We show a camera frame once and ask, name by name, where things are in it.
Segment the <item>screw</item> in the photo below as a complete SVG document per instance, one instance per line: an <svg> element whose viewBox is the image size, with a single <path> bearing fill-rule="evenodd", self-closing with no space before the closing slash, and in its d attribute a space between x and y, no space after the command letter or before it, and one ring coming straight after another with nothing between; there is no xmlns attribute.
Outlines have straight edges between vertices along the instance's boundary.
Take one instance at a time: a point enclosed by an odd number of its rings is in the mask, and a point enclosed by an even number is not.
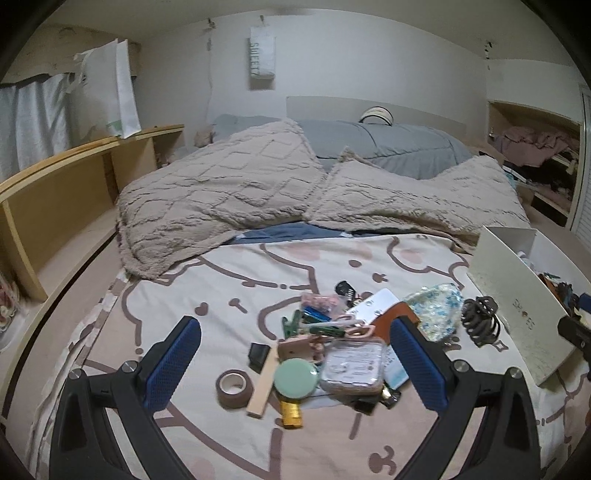
<svg viewBox="0 0 591 480"><path fill-rule="evenodd" d="M468 362L465 362L464 360L456 360L453 363L453 368L456 369L456 372L460 372L462 374L470 370L470 365L468 365Z"/></svg>
<svg viewBox="0 0 591 480"><path fill-rule="evenodd" d="M123 370L123 372L125 372L126 374L135 372L137 368L138 363L135 360L127 360L123 363L123 365L121 365L121 370Z"/></svg>
<svg viewBox="0 0 591 480"><path fill-rule="evenodd" d="M516 380L523 377L523 373L517 367L511 367L509 369L509 375L515 378Z"/></svg>
<svg viewBox="0 0 591 480"><path fill-rule="evenodd" d="M82 376L82 370L80 368L75 368L74 370L72 370L68 374L68 377L71 378L72 380L78 380L81 376Z"/></svg>

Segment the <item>blue gripper pad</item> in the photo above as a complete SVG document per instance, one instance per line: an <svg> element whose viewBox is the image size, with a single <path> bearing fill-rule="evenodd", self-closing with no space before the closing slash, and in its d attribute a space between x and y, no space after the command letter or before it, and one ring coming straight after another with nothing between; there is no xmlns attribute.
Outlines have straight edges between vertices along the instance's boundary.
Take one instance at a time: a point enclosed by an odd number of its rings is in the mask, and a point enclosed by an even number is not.
<svg viewBox="0 0 591 480"><path fill-rule="evenodd" d="M395 319L390 327L390 345L425 408L439 414L444 412L448 403L446 380L400 318Z"/></svg>
<svg viewBox="0 0 591 480"><path fill-rule="evenodd" d="M152 370L145 383L144 407L150 413L166 408L173 396L185 370L191 363L195 352L201 344L201 326L199 321L192 317L183 317L181 322L189 319L185 327L172 341L172 345L164 352L160 361ZM152 348L158 350L160 344L170 342L174 329L164 342L156 343Z"/></svg>

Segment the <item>white cardboard box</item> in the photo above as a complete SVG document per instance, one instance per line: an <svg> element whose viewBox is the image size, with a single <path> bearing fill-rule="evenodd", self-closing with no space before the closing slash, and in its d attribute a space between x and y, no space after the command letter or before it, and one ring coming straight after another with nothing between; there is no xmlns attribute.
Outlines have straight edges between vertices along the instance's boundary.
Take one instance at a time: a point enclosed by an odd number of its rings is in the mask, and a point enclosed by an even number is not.
<svg viewBox="0 0 591 480"><path fill-rule="evenodd" d="M577 295L591 293L589 280L543 234L529 228L484 227L468 276L499 305L498 316L537 385L574 351L557 330L566 315L560 302L517 256L526 253L536 271L560 276Z"/></svg>

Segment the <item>louvered closet door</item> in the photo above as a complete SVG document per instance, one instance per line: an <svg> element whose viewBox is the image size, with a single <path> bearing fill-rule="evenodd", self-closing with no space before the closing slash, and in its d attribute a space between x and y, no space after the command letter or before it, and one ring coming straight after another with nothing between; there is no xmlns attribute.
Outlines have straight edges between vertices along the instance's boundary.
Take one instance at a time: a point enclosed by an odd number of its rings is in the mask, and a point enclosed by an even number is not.
<svg viewBox="0 0 591 480"><path fill-rule="evenodd" d="M584 138L581 138L581 142L584 141L581 159L584 158L584 170L581 194L572 230L585 248L591 252L591 92L584 89L582 94L585 134Z"/></svg>

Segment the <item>tape roll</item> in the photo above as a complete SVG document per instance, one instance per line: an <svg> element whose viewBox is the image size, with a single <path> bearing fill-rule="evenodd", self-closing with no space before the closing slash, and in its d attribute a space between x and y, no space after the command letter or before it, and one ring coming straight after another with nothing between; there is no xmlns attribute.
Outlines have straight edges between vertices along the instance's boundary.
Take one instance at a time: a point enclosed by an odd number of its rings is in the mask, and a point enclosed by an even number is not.
<svg viewBox="0 0 591 480"><path fill-rule="evenodd" d="M366 118L369 118L371 116L382 119L389 126L392 126L392 124L394 123L394 117L390 113L390 110L384 108L383 106L373 106L371 108L368 108L365 112L363 112L363 115L361 115L359 123L363 123L363 121Z"/></svg>
<svg viewBox="0 0 591 480"><path fill-rule="evenodd" d="M250 377L242 370L226 370L216 380L217 400L222 407L246 407L253 390Z"/></svg>

